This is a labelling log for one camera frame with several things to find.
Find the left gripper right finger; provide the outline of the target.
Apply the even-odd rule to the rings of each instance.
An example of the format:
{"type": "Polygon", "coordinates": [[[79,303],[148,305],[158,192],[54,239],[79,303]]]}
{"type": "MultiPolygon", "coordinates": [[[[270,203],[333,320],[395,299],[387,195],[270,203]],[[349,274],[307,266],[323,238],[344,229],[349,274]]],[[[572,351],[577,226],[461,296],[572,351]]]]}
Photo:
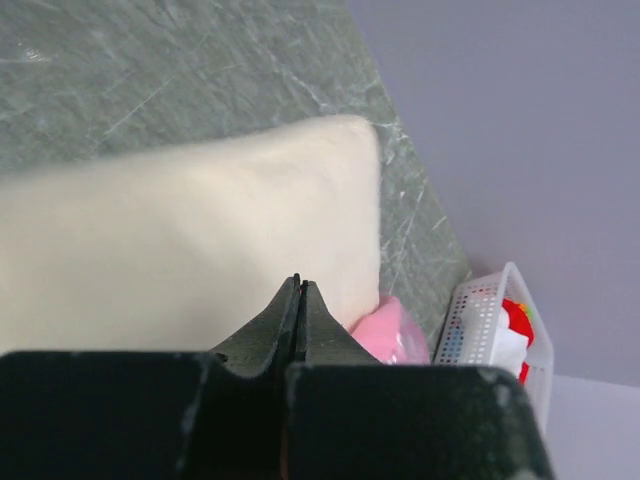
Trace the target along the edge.
{"type": "Polygon", "coordinates": [[[303,286],[287,369],[287,479],[550,479],[554,471],[521,384],[495,367],[398,366],[351,342],[303,286]]]}

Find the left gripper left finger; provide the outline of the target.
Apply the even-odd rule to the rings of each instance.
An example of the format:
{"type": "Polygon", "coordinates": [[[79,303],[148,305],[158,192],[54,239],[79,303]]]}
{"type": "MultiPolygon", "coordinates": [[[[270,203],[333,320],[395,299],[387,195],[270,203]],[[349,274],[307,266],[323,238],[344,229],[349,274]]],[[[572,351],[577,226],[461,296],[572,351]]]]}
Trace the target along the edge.
{"type": "Polygon", "coordinates": [[[4,355],[2,477],[279,478],[300,300],[294,276],[206,352],[4,355]]]}

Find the pink pillowcase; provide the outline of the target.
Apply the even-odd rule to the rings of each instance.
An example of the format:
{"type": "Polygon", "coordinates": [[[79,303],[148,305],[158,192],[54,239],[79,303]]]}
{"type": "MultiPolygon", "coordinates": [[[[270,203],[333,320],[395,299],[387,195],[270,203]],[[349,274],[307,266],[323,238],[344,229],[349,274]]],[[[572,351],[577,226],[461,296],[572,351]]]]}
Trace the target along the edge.
{"type": "Polygon", "coordinates": [[[382,296],[378,308],[361,318],[351,336],[376,360],[388,365],[428,365],[426,338],[394,296],[382,296]]]}

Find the cream pillow with bear print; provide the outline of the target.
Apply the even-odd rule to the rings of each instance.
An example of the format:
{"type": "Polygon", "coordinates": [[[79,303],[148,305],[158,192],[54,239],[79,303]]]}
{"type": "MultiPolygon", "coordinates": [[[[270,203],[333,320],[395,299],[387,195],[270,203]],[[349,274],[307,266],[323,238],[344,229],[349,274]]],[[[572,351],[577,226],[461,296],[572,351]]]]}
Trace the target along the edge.
{"type": "Polygon", "coordinates": [[[1,348],[206,350],[283,281],[379,303],[380,146],[352,115],[1,181],[1,348]]]}

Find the white plastic basket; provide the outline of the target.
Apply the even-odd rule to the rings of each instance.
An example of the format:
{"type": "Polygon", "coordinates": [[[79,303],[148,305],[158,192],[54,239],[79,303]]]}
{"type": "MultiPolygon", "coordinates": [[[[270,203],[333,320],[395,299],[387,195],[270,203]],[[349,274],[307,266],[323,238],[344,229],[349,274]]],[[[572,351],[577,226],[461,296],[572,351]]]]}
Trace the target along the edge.
{"type": "Polygon", "coordinates": [[[546,430],[554,370],[554,349],[533,298],[516,264],[466,281],[453,293],[434,362],[439,365],[493,366],[490,356],[502,301],[526,305],[535,340],[528,349],[529,373],[522,384],[533,405],[539,427],[546,430]]]}

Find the red and white cloth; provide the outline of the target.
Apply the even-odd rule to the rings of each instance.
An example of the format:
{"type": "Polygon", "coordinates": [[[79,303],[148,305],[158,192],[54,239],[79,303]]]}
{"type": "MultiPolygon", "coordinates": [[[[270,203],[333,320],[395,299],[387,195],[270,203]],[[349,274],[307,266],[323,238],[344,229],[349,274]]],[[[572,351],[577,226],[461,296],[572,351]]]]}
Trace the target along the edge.
{"type": "Polygon", "coordinates": [[[510,372],[525,384],[529,373],[526,357],[534,340],[526,305],[505,298],[495,329],[490,364],[510,372]]]}

